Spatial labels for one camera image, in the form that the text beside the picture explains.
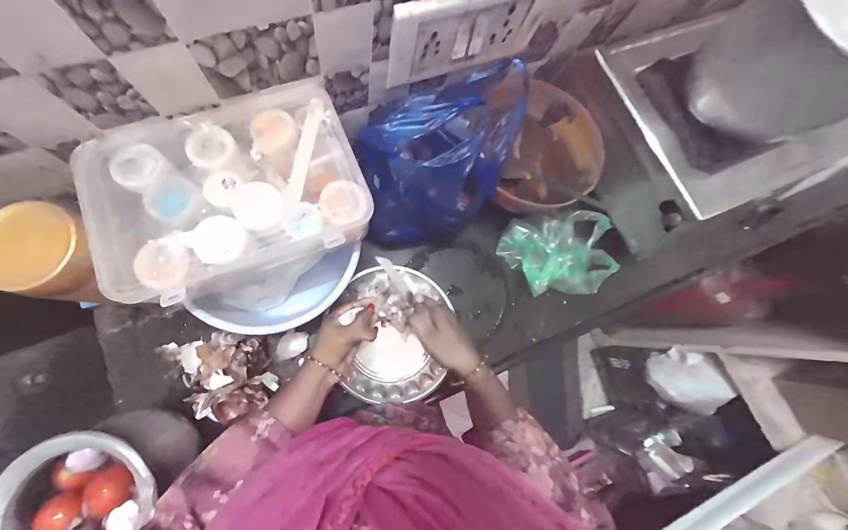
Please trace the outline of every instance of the plastic storage box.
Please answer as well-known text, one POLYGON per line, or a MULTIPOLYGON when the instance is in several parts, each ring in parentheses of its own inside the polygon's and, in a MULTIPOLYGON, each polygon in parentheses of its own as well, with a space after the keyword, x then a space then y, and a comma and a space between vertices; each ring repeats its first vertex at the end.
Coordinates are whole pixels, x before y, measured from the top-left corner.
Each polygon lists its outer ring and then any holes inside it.
POLYGON ((359 239, 372 213, 332 101, 308 82, 120 128, 71 166, 97 284, 124 304, 249 283, 359 239))

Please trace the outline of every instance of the green plastic bag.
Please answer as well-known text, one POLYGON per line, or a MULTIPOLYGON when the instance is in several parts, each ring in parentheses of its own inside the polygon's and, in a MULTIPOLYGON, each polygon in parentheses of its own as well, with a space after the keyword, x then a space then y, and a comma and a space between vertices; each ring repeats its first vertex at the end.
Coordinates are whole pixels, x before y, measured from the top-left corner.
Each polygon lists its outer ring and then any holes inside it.
POLYGON ((548 288, 592 294, 620 269, 606 252, 591 248, 611 228, 610 219, 594 211, 573 211, 535 223, 515 219, 503 233, 496 255, 512 269, 522 267, 533 296, 548 288), (575 223, 582 222, 595 223, 586 241, 575 235, 575 223))

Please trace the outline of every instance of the power socket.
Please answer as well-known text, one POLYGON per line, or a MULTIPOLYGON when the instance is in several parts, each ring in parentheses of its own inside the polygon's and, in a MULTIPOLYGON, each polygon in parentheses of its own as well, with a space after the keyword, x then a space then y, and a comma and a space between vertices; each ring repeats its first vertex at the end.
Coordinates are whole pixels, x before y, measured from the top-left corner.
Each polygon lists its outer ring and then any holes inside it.
POLYGON ((532 0, 517 0, 481 11, 473 23, 466 55, 479 57, 511 53, 519 38, 517 32, 522 29, 531 7, 532 0))
POLYGON ((415 0, 394 6, 387 88, 521 51, 551 0, 415 0))
POLYGON ((472 21, 460 17, 448 17, 419 25, 411 75, 438 70, 450 63, 455 55, 454 47, 460 40, 460 29, 469 28, 471 24, 472 21))

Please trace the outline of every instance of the hand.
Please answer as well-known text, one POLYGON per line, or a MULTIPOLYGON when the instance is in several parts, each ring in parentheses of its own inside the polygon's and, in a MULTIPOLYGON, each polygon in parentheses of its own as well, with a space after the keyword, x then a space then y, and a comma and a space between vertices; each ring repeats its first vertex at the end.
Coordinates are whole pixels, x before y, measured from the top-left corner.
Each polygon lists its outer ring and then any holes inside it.
POLYGON ((446 307, 425 298, 423 303, 415 304, 408 324, 427 353, 457 375, 466 377, 479 366, 479 354, 470 336, 446 307))
POLYGON ((362 341, 372 342, 378 337, 375 325, 375 307, 369 299, 357 300, 336 307, 322 321, 316 345, 310 355, 317 361, 348 375, 351 372, 352 358, 362 341), (357 307, 364 307, 349 325, 339 323, 339 317, 357 307))

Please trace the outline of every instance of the yellow container lid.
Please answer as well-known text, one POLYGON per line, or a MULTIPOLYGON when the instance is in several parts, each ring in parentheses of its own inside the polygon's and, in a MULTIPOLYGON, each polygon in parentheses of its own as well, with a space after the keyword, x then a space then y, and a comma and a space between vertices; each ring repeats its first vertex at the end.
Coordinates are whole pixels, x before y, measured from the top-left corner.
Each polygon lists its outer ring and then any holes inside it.
POLYGON ((56 205, 24 201, 1 209, 0 291, 42 288, 61 274, 82 241, 75 218, 56 205))

